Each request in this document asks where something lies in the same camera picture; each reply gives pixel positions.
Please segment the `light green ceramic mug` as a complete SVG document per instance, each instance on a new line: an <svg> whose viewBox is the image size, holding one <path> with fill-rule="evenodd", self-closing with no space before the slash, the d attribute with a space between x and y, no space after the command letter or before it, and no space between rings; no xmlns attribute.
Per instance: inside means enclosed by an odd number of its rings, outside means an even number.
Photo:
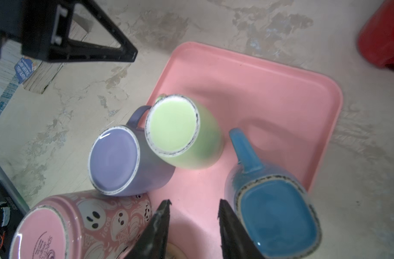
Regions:
<svg viewBox="0 0 394 259"><path fill-rule="evenodd" d="M145 136L163 161L183 169L213 166L224 149L224 137L213 114L183 95L160 95L149 110Z"/></svg>

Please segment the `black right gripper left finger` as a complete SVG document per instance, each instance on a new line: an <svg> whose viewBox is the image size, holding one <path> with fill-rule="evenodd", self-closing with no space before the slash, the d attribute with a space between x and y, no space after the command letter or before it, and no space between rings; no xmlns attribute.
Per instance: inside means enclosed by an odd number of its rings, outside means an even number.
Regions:
<svg viewBox="0 0 394 259"><path fill-rule="evenodd" d="M125 259L164 259L170 226L170 200L163 200Z"/></svg>

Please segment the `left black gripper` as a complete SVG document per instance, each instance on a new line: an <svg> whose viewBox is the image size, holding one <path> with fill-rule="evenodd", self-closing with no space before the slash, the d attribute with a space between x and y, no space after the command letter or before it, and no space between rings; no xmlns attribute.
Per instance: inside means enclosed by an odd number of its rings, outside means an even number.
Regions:
<svg viewBox="0 0 394 259"><path fill-rule="evenodd" d="M120 44L110 47L69 38L72 16L82 5ZM46 62L128 62L137 48L95 1L0 1L0 58L4 44L21 44L21 54Z"/></svg>

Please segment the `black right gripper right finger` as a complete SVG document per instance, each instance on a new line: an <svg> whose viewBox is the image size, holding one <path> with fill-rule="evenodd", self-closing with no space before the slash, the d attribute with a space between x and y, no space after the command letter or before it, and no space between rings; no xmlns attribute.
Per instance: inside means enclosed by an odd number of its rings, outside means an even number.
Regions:
<svg viewBox="0 0 394 259"><path fill-rule="evenodd" d="M263 259L227 200L220 200L218 211L221 248L224 259Z"/></svg>

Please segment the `red ceramic mug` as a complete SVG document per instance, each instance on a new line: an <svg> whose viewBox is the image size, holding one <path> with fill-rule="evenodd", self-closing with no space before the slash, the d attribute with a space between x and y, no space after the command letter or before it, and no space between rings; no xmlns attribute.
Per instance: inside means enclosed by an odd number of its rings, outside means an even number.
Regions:
<svg viewBox="0 0 394 259"><path fill-rule="evenodd" d="M361 29L357 47L369 63L394 71L394 1L384 1Z"/></svg>

